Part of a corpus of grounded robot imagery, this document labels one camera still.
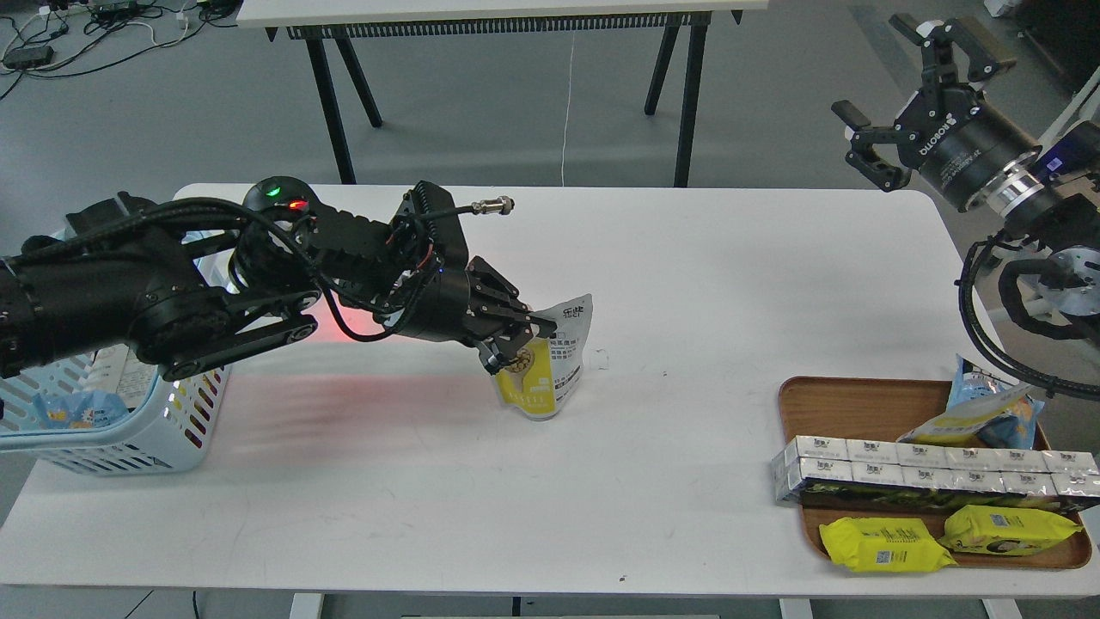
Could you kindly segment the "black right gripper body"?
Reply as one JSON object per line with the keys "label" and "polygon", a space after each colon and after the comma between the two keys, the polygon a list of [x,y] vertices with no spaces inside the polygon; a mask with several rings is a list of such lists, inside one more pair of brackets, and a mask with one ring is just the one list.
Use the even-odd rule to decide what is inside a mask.
{"label": "black right gripper body", "polygon": [[987,103],[969,86],[945,87],[942,108],[932,109],[931,95],[911,95],[895,118],[900,130],[914,139],[899,145],[900,161],[966,212],[979,205],[977,195],[1014,164],[1037,159],[1038,143],[1018,123]]}

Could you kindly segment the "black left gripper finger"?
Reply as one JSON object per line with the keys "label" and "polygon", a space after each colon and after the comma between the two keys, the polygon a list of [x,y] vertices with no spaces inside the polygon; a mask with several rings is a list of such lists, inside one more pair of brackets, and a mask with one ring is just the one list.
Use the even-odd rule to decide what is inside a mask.
{"label": "black left gripper finger", "polygon": [[506,306],[504,334],[507,338],[518,338],[519,334],[530,334],[531,338],[553,338],[557,330],[556,320],[538,316],[528,305]]}
{"label": "black left gripper finger", "polygon": [[514,364],[520,352],[534,339],[534,328],[510,328],[487,340],[475,342],[480,363],[490,375],[497,375],[503,368]]}

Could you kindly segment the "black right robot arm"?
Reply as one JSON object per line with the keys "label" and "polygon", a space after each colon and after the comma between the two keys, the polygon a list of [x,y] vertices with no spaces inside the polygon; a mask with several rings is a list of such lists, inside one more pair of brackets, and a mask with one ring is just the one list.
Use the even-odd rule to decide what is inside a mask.
{"label": "black right robot arm", "polygon": [[986,207],[1001,215],[1001,231],[974,243],[957,280],[974,349],[1041,391],[1094,401],[1096,385],[1034,369],[996,345],[980,325],[974,287],[993,264],[1013,324],[1050,340],[1097,343],[1097,122],[1084,119],[1041,145],[987,101],[986,82],[1015,59],[979,22],[895,13],[889,23],[920,49],[919,89],[887,126],[875,126],[850,101],[833,103],[849,131],[847,164],[880,191],[899,191],[919,173],[958,211]]}

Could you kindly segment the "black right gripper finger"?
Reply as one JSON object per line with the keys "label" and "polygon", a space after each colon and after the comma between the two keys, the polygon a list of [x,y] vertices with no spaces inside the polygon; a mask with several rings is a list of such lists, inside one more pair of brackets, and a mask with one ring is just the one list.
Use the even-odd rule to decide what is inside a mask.
{"label": "black right gripper finger", "polygon": [[919,93],[931,108],[947,108],[955,93],[981,98],[987,82],[1018,66],[1005,44],[974,16],[919,22],[895,13],[890,25],[920,48]]}
{"label": "black right gripper finger", "polygon": [[836,101],[832,103],[831,110],[853,131],[846,162],[880,191],[893,192],[908,187],[911,169],[888,163],[877,154],[875,146],[908,144],[910,133],[894,126],[873,126],[850,101]]}

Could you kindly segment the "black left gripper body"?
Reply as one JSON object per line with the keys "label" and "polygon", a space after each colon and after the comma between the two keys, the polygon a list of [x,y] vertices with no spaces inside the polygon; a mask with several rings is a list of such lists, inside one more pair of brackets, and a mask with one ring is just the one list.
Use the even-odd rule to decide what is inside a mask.
{"label": "black left gripper body", "polygon": [[415,340],[457,341],[463,345],[525,340],[525,303],[518,287],[480,257],[464,269],[439,269],[419,290],[416,302],[378,322]]}

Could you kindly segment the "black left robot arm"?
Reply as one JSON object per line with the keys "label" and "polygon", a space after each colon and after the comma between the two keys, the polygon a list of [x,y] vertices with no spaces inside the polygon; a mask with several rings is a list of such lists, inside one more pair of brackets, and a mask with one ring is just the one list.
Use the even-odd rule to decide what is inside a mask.
{"label": "black left robot arm", "polygon": [[457,206],[418,181],[377,222],[289,176],[242,203],[118,194],[67,215],[65,236],[28,237],[3,257],[3,377],[125,344],[182,380],[306,340],[319,301],[350,340],[455,341],[495,375],[558,328],[468,253],[460,215],[512,207],[504,196]]}

